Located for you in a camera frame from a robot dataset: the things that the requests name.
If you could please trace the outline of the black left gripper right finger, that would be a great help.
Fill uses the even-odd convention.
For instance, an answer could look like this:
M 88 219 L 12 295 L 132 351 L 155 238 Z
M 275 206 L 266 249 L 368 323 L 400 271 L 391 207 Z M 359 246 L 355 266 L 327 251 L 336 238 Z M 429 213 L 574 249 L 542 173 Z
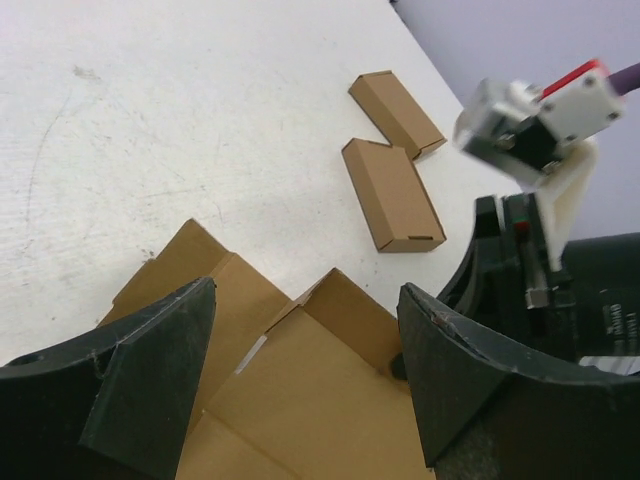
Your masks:
M 635 479 L 639 381 L 549 356 L 402 286 L 403 359 L 440 479 Z

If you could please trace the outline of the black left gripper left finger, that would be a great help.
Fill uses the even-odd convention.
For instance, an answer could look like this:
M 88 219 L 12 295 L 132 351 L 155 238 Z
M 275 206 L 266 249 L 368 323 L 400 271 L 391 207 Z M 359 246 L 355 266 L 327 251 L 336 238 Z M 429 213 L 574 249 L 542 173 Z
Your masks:
M 215 308 L 201 277 L 2 366 L 2 478 L 175 478 Z

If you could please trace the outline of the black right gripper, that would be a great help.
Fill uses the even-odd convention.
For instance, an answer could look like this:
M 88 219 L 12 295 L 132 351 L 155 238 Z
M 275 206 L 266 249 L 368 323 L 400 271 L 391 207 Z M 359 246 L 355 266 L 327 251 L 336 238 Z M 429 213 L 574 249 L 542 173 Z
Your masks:
M 562 360 L 639 354 L 639 236 L 568 242 L 552 270 L 532 194 L 475 202 L 467 252 L 439 301 Z

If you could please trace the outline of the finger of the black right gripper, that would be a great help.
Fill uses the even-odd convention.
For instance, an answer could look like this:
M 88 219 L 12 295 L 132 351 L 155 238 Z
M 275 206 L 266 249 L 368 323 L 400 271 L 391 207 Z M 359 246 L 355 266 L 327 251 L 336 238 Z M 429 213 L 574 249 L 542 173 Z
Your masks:
M 394 379 L 398 381 L 406 381 L 407 373 L 402 352 L 395 355 L 389 363 L 389 369 Z

